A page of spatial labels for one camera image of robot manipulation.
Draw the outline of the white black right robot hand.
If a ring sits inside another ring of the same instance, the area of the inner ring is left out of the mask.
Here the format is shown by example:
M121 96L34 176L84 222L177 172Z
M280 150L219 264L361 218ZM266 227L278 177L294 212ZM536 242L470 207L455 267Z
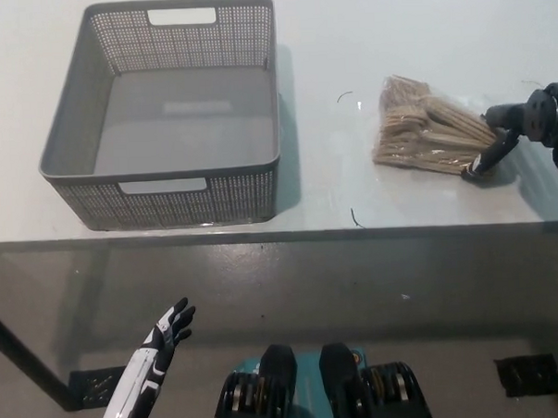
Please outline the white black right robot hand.
M496 133L496 140L462 170L462 178L481 180L490 174L522 136L551 148L558 168L558 83L535 90L524 103L492 106L482 118Z

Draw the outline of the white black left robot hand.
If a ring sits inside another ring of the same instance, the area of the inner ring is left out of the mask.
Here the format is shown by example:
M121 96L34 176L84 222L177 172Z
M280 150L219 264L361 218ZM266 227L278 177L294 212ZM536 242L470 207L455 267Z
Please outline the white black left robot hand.
M169 307L130 357L103 418L149 418L173 354L192 331L195 307L187 298Z

